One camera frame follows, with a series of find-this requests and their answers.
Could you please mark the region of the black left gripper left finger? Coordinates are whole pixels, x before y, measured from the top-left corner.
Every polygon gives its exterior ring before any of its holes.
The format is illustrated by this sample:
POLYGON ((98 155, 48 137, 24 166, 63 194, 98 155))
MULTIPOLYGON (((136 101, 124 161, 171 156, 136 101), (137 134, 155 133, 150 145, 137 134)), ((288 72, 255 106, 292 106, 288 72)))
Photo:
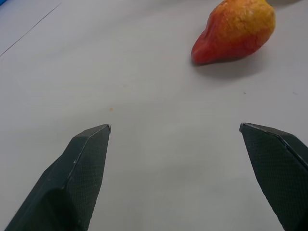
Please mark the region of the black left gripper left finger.
POLYGON ((111 127, 87 129, 74 136, 40 176, 8 231, 86 231, 103 180, 111 127))

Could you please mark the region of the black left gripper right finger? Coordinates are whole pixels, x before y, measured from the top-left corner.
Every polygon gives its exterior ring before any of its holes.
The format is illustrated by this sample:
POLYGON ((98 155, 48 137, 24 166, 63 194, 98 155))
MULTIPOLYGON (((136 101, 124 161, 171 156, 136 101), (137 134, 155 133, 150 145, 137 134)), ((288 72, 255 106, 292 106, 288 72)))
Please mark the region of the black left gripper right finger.
POLYGON ((308 148, 291 133, 242 123, 256 179, 286 231, 308 229, 308 148))

